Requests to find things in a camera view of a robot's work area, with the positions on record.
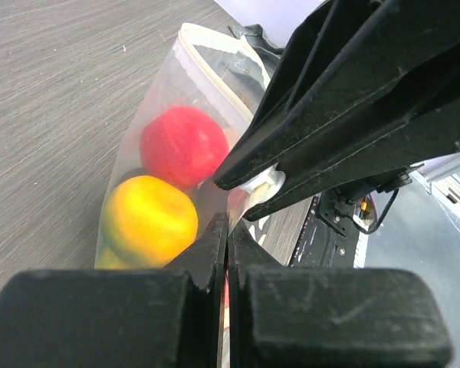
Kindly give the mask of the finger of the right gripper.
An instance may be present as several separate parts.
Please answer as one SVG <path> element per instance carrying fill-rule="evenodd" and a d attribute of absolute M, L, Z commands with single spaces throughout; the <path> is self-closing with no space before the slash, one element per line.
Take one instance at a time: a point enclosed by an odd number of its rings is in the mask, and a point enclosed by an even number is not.
<path fill-rule="evenodd" d="M 352 199 L 391 182 L 412 164 L 460 152 L 460 64 L 425 80 L 407 75 L 389 94 L 286 153 L 287 179 L 269 201 L 245 213 L 254 221 L 335 187 Z"/>
<path fill-rule="evenodd" d="M 460 1 L 325 2 L 293 33 L 216 185 L 233 189 L 268 164 L 282 171 L 286 153 L 331 132 L 407 75 L 425 80 L 454 64 L 460 64 Z"/>

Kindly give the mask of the red apple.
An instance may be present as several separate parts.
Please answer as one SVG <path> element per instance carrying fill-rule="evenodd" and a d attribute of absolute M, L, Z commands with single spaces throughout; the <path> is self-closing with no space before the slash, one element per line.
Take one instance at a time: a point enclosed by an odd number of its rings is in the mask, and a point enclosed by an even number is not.
<path fill-rule="evenodd" d="M 191 189 L 212 176 L 228 152 L 223 129 L 191 106 L 169 108 L 140 137 L 143 168 L 179 189 Z"/>

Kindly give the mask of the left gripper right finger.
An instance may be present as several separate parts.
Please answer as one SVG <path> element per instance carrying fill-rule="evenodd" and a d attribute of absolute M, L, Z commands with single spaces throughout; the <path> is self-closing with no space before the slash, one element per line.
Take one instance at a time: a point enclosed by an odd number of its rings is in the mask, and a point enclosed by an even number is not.
<path fill-rule="evenodd" d="M 428 285 L 389 268 L 290 268 L 239 224 L 228 236 L 232 367 L 445 367 Z"/>

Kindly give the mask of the yellow lemon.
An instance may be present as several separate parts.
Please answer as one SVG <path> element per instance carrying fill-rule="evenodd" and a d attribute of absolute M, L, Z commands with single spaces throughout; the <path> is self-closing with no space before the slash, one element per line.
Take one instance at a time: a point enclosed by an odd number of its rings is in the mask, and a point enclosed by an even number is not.
<path fill-rule="evenodd" d="M 135 176 L 104 201 L 97 263 L 163 267 L 195 241 L 198 229 L 196 207 L 184 192 L 153 176 Z"/>

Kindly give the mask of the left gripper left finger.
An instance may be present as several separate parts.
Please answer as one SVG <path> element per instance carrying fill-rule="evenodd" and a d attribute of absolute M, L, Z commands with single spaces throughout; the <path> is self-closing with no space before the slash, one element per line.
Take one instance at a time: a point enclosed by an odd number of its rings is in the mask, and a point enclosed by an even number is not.
<path fill-rule="evenodd" d="M 218 367 L 228 220 L 164 268 L 37 270 L 0 292 L 0 367 Z"/>

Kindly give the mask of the clear zip top bag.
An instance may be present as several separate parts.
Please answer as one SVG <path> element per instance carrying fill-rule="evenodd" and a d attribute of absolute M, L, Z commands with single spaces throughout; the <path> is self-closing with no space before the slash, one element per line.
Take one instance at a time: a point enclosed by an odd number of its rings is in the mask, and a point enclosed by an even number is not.
<path fill-rule="evenodd" d="M 95 266 L 161 268 L 226 212 L 273 197 L 273 165 L 231 191 L 213 175 L 248 129 L 270 77 L 245 35 L 185 23 L 125 132 L 104 197 Z"/>

